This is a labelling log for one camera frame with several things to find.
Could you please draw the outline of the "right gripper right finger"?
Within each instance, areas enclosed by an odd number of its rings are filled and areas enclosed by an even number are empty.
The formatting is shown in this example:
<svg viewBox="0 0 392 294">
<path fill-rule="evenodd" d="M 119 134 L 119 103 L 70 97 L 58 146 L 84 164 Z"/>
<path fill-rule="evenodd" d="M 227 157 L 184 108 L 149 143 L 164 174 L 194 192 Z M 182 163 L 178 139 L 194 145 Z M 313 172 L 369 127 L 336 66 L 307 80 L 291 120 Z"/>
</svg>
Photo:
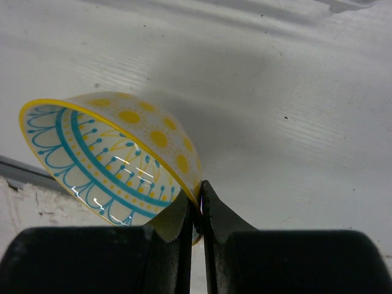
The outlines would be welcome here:
<svg viewBox="0 0 392 294">
<path fill-rule="evenodd" d="M 259 230 L 208 181 L 202 210 L 209 293 L 390 293 L 379 250 L 354 230 Z"/>
</svg>

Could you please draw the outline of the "yellow teal patterned bowl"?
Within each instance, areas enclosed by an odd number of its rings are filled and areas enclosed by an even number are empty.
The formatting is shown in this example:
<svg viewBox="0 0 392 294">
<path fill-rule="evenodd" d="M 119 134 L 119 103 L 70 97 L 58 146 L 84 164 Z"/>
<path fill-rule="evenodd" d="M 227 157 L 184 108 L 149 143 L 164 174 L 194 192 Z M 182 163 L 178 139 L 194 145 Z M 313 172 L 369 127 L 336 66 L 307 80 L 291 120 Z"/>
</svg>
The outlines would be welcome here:
<svg viewBox="0 0 392 294">
<path fill-rule="evenodd" d="M 125 92 L 35 99 L 20 129 L 46 171 L 109 223 L 145 225 L 184 192 L 200 206 L 202 166 L 181 123 Z"/>
</svg>

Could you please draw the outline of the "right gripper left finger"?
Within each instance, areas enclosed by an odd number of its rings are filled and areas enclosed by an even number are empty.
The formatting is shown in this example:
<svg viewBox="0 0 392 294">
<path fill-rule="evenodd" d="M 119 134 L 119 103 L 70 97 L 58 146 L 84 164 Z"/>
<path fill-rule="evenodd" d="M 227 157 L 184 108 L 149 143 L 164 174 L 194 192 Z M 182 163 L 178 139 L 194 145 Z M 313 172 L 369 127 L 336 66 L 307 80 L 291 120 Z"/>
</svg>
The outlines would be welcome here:
<svg viewBox="0 0 392 294">
<path fill-rule="evenodd" d="M 193 231 L 181 192 L 134 227 L 34 227 L 1 260 L 2 293 L 188 293 Z"/>
</svg>

